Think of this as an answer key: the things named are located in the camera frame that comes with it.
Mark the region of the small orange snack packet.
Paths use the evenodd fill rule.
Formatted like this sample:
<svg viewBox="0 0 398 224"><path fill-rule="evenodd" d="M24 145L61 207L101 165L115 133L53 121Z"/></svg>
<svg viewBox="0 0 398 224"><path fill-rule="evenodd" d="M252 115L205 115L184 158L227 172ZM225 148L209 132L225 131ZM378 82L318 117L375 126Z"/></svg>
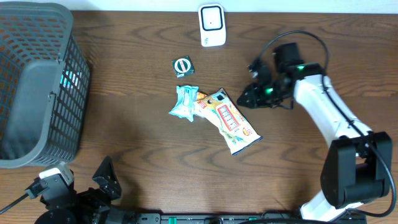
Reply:
<svg viewBox="0 0 398 224"><path fill-rule="evenodd" d="M197 96L196 96L196 100L202 100L204 98L206 98L208 95L206 93L202 93L200 91L197 92Z"/></svg>

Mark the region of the teal wet wipes pack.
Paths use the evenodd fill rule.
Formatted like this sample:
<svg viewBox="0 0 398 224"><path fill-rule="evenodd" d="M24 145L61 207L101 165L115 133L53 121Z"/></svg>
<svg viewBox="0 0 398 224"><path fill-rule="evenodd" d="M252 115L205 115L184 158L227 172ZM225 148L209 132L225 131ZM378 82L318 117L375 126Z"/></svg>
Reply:
<svg viewBox="0 0 398 224"><path fill-rule="evenodd" d="M179 118L187 118L190 122L193 122L194 102L197 100L198 90L199 87L197 86L176 86L177 102L169 114Z"/></svg>

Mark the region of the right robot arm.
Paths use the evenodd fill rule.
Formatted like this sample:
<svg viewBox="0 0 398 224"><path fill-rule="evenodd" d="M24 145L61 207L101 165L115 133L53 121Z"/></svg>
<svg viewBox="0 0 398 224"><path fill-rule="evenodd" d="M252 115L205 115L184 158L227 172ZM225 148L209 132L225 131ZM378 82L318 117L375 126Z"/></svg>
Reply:
<svg viewBox="0 0 398 224"><path fill-rule="evenodd" d="M276 63L278 79L261 61L248 66L256 82L238 98L247 108L279 107L292 98L313 119L329 148L321 190L300 207L304 220L337 221L349 213L390 215L397 201L391 174L392 140L360 121L338 96L318 63L290 59Z"/></svg>

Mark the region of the green round-label ointment box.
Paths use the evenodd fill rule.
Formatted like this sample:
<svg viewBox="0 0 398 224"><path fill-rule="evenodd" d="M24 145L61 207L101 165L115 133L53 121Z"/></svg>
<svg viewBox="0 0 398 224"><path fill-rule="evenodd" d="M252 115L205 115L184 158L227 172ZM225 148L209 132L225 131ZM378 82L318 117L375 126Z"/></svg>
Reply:
<svg viewBox="0 0 398 224"><path fill-rule="evenodd" d="M183 78L195 73L195 68L190 57L184 56L172 61L172 67L177 78Z"/></svg>

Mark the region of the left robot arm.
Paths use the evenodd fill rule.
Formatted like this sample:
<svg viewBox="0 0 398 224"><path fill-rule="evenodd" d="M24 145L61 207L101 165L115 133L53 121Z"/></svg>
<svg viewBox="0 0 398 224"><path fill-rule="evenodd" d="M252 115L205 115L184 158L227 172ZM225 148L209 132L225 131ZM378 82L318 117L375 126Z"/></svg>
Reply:
<svg viewBox="0 0 398 224"><path fill-rule="evenodd" d="M107 156L92 177L98 188L90 187L78 193L75 176L68 164L60 162L39 174L40 202L47 211L37 223L100 224L135 223L136 213L112 205L121 197L122 189L116 177L112 159Z"/></svg>

